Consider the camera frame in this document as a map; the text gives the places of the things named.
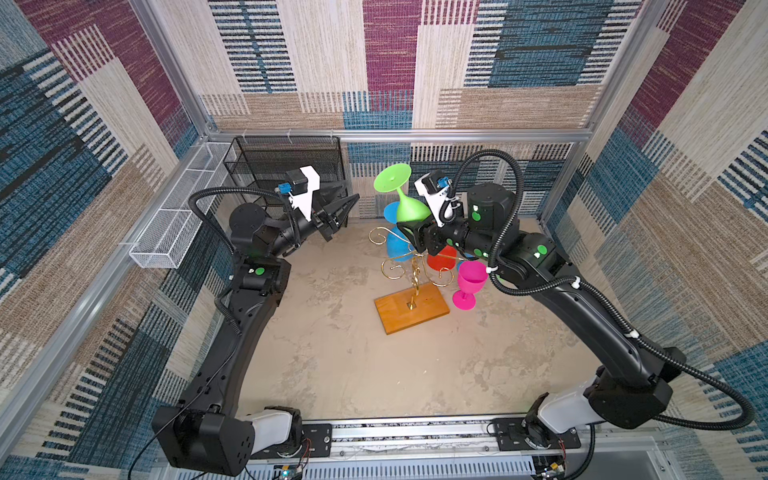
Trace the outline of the green wine glass back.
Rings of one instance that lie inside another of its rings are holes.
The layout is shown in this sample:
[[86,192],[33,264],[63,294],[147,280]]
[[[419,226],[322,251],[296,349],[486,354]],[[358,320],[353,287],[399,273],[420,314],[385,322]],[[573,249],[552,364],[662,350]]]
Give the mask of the green wine glass back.
[[374,189],[379,193],[396,192],[399,197],[399,205],[396,210],[396,221],[419,222],[426,220],[431,211],[423,202],[407,196],[402,187],[409,181],[412,174],[411,167],[405,163],[393,164],[386,167],[374,180]]

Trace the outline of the pink wine glass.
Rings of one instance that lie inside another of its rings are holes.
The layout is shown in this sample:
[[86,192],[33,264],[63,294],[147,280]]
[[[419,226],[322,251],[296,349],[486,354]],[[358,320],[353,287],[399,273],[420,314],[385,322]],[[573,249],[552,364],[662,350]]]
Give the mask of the pink wine glass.
[[487,280],[488,273],[482,262],[462,262],[457,275],[458,290],[452,297],[454,306],[464,311],[474,309],[476,306],[475,295],[484,288]]

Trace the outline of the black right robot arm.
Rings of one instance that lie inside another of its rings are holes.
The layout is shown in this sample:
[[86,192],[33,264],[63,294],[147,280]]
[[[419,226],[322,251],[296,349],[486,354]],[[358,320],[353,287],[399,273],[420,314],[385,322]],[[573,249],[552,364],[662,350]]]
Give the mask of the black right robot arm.
[[[662,348],[642,335],[578,268],[541,233],[519,229],[524,187],[518,162],[501,150],[470,155],[453,177],[430,171],[414,182],[414,213],[398,228],[415,250],[432,255],[451,246],[477,265],[500,292],[530,296],[554,313],[586,345],[601,365],[593,378],[559,394],[544,393],[522,422],[535,448],[558,434],[599,423],[634,429],[649,420],[705,431],[730,431],[755,418],[751,402],[737,390],[687,365],[675,347]],[[685,373],[729,397],[737,417],[694,421],[665,411],[671,383]]]

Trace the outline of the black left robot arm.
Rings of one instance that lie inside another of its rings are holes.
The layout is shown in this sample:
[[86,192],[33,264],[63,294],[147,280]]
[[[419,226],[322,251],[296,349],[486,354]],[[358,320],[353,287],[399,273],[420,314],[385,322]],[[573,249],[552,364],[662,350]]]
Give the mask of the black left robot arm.
[[271,192],[283,208],[274,218],[256,202],[237,206],[224,240],[231,253],[232,278],[214,300],[225,323],[216,334],[190,385],[152,420],[153,439],[168,463],[202,474],[237,476],[257,453],[302,458],[310,441],[299,410],[266,407],[250,420],[236,416],[251,359],[288,286],[287,256],[318,232],[331,240],[360,197],[345,196],[339,183],[306,191],[308,211],[296,200]]

